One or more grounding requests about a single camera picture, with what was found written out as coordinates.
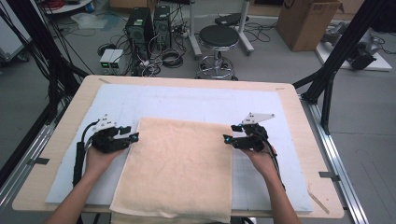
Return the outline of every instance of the computer tower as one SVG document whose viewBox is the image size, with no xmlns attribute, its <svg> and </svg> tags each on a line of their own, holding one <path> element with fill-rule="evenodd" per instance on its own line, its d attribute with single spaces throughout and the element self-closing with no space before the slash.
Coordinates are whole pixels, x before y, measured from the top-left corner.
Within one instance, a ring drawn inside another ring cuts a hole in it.
<svg viewBox="0 0 396 224">
<path fill-rule="evenodd" d="M 169 6 L 157 6 L 154 11 L 154 32 L 157 36 L 157 49 L 172 47 L 171 33 L 171 8 Z"/>
<path fill-rule="evenodd" d="M 138 50 L 138 55 L 142 57 L 142 60 L 148 60 L 154 47 L 154 30 L 149 8 L 133 8 L 125 30 L 131 47 Z"/>
</svg>

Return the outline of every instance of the hand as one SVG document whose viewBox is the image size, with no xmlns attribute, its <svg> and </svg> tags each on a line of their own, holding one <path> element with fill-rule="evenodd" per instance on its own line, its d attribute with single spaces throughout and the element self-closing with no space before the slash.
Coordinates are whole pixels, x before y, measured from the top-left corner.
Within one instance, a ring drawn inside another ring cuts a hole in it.
<svg viewBox="0 0 396 224">
<path fill-rule="evenodd" d="M 84 176 L 90 176 L 97 180 L 105 172 L 111 162 L 118 157 L 124 150 L 118 150 L 112 153 L 103 153 L 95 147 L 89 147 L 85 164 Z"/>
<path fill-rule="evenodd" d="M 264 149 L 260 152 L 242 149 L 245 154 L 250 158 L 257 171 L 265 178 L 268 175 L 277 175 L 274 162 L 269 153 L 269 147 L 264 144 Z"/>
</svg>

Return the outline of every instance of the white object on floor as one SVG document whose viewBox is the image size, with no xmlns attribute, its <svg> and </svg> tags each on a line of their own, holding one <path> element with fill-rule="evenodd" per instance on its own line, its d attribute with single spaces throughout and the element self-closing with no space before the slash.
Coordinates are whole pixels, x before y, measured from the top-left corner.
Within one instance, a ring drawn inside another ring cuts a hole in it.
<svg viewBox="0 0 396 224">
<path fill-rule="evenodd" d="M 270 143 L 277 149 L 277 159 L 286 193 L 293 208 L 300 213 L 312 212 L 304 176 L 291 139 L 277 92 L 155 87 L 104 84 L 67 149 L 46 203 L 60 203 L 72 189 L 76 143 L 91 122 L 108 114 L 120 126 L 136 131 L 141 117 L 182 119 L 237 125 L 249 112 L 275 114 L 263 121 Z M 244 136 L 233 133 L 234 137 Z M 117 157 L 93 188 L 89 204 L 110 205 L 128 150 Z M 240 150 L 233 150 L 233 209 L 270 211 L 268 191 L 261 175 Z"/>
<path fill-rule="evenodd" d="M 330 53 L 333 50 L 333 46 L 331 43 L 322 43 L 319 42 L 317 49 L 315 50 L 315 53 L 318 55 L 320 62 L 324 64 L 326 60 L 329 58 Z M 378 54 L 376 53 L 374 55 L 376 58 L 376 61 L 373 61 L 370 63 L 366 68 L 363 70 L 371 70 L 371 71 L 390 71 L 392 67 Z M 341 65 L 341 68 L 346 68 L 346 69 L 352 69 L 352 66 L 349 64 L 349 62 L 345 61 L 343 65 Z"/>
</svg>

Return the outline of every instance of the gray floor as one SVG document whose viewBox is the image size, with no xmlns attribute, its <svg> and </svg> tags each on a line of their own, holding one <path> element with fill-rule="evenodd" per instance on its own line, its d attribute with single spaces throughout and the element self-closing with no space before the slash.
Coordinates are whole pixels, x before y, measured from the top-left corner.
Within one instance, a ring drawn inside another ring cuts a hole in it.
<svg viewBox="0 0 396 224">
<path fill-rule="evenodd" d="M 59 21 L 71 32 L 67 40 L 75 48 L 84 62 L 95 74 L 101 74 L 100 56 L 97 48 L 110 41 L 113 35 L 122 34 L 125 21 L 119 17 L 102 14 L 109 21 L 102 30 L 76 30 L 75 24 L 68 24 L 67 14 Z M 213 24 L 217 15 L 205 16 L 196 20 L 196 31 Z M 251 18 L 250 22 L 271 25 L 276 19 Z M 311 75 L 321 67 L 315 52 L 291 52 L 272 29 L 264 31 L 271 37 L 270 42 L 254 41 L 255 51 L 247 56 L 242 47 L 227 51 L 241 81 L 293 83 Z M 384 48 L 396 51 L 396 36 L 380 35 L 386 40 Z M 191 46 L 180 68 L 163 68 L 157 77 L 194 78 L 198 62 L 193 59 Z M 203 54 L 211 54 L 202 48 Z M 396 56 L 384 51 L 379 54 L 396 67 Z M 86 69 L 83 63 L 72 54 L 74 63 Z M 0 141 L 2 142 L 0 166 L 27 133 L 39 113 L 47 104 L 48 82 L 39 73 L 33 61 L 14 61 L 0 68 Z M 396 70 L 390 72 L 351 71 L 340 69 L 333 87 L 330 131 L 340 153 L 350 180 L 358 194 L 364 212 L 370 223 L 396 223 Z M 297 90 L 305 92 L 307 87 Z M 0 223 L 40 223 L 48 213 L 28 213 L 12 210 L 9 205 L 0 214 Z M 108 216 L 101 219 L 108 222 Z M 270 218 L 260 218 L 259 223 L 272 223 Z M 342 219 L 303 219 L 303 223 L 352 223 L 348 212 Z"/>
</svg>

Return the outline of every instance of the black metal pole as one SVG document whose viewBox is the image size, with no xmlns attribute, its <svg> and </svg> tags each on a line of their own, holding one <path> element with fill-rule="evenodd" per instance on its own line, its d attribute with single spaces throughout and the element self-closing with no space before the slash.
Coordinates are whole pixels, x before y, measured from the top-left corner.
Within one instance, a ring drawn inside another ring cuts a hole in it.
<svg viewBox="0 0 396 224">
<path fill-rule="evenodd" d="M 330 134 L 328 126 L 335 75 L 387 2 L 388 0 L 365 0 L 323 66 L 313 75 L 293 83 L 297 89 L 312 82 L 308 91 L 302 94 L 303 100 L 309 104 L 316 104 L 319 96 L 325 91 L 321 125 L 326 134 Z"/>
</svg>

